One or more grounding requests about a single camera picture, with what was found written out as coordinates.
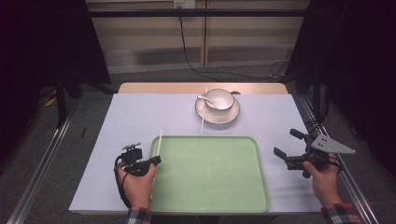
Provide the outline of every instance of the metal rail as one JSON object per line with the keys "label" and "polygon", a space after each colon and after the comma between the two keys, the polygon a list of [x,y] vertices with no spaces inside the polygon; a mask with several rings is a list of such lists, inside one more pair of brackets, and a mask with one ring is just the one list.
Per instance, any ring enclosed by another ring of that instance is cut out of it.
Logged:
{"label": "metal rail", "polygon": [[71,117],[75,113],[77,105],[78,100],[75,100],[70,106],[70,113],[66,117],[63,125],[59,129],[56,129],[55,134],[53,135],[52,140],[49,143],[43,159],[41,159],[41,162],[38,164],[38,167],[35,170],[32,179],[30,180],[27,188],[20,197],[20,200],[18,201],[16,207],[12,211],[12,214],[9,217],[7,224],[22,224],[23,221],[26,219],[26,216],[35,200],[35,196],[37,195],[41,187],[41,184],[47,174],[47,171],[56,154],[56,151],[58,150],[59,145],[61,144],[64,135],[69,127]]}
{"label": "metal rail", "polygon": [[[309,101],[309,99],[307,97],[303,97],[301,101],[304,106],[305,112],[307,113],[309,118],[315,120],[313,106]],[[323,133],[329,136],[325,127],[322,124],[315,125],[315,127],[318,133]],[[363,195],[361,189],[358,187],[357,183],[355,182],[355,179],[352,177],[352,174],[347,169],[347,165],[344,163],[342,156],[336,154],[336,158],[340,163],[340,165],[343,167],[343,171],[340,173],[340,179],[346,186],[346,190],[348,191],[349,196],[351,197],[353,203],[356,206],[357,211],[360,214],[361,221],[367,224],[379,223],[375,217],[375,214],[370,204],[367,202],[366,197]]]}
{"label": "metal rail", "polygon": [[119,17],[305,17],[328,15],[331,10],[307,9],[111,9],[90,11],[37,11],[36,15],[80,16],[91,18]]}

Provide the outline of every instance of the wrist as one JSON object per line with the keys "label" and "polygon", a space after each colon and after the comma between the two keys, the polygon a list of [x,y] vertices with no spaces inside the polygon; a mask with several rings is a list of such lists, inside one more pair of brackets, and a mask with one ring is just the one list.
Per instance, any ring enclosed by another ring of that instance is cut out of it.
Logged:
{"label": "wrist", "polygon": [[131,206],[132,207],[141,207],[141,208],[146,208],[149,209],[150,206],[150,199],[136,199],[131,201]]}
{"label": "wrist", "polygon": [[319,200],[320,203],[322,204],[323,207],[329,205],[329,204],[335,204],[335,203],[342,203],[343,201],[341,200],[341,198],[339,196],[333,196],[331,198],[326,198],[326,199],[322,199]]}

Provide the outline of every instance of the hand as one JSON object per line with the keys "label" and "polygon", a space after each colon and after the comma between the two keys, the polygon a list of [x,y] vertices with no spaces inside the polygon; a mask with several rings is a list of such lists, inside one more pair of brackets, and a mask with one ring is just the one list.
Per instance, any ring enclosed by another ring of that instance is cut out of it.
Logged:
{"label": "hand", "polygon": [[[123,162],[117,164],[121,184],[122,179],[126,175],[126,172],[122,169],[123,166],[125,166]],[[155,165],[151,164],[148,173],[144,176],[134,176],[131,174],[125,176],[123,189],[131,206],[149,208],[156,171]]]}
{"label": "hand", "polygon": [[342,202],[337,190],[337,166],[329,164],[321,172],[309,161],[305,161],[303,166],[312,175],[312,189],[323,206]]}

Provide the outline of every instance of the green tray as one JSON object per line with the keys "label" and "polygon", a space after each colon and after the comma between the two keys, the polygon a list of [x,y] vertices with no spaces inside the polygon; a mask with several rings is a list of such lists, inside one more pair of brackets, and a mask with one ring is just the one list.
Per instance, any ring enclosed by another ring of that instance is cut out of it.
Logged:
{"label": "green tray", "polygon": [[[151,146],[157,154],[159,137]],[[163,136],[151,210],[262,213],[269,198],[256,141],[245,136]]]}

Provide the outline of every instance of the white saucer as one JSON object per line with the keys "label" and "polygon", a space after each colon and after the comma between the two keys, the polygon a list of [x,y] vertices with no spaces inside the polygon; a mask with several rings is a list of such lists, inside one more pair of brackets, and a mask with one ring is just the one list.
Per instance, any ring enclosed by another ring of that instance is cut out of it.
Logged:
{"label": "white saucer", "polygon": [[197,99],[195,102],[195,111],[197,112],[198,116],[202,118],[204,116],[204,120],[209,123],[214,124],[225,124],[229,123],[236,119],[239,115],[240,105],[239,102],[234,99],[233,107],[229,111],[217,111],[211,109],[209,106],[206,106],[205,110],[205,101],[202,99]]}

